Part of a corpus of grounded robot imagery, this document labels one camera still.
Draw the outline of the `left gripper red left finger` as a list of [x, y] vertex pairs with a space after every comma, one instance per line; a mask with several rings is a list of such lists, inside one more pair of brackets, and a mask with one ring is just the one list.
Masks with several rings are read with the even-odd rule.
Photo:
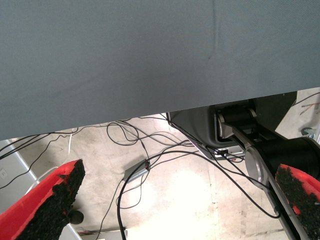
[[67, 162], [0, 215], [2, 240], [57, 240], [85, 177], [82, 159]]

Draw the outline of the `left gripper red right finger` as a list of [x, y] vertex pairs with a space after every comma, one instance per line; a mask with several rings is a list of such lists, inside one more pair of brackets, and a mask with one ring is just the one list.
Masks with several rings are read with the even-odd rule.
[[280, 164], [275, 181], [310, 240], [320, 238], [320, 181], [308, 173]]

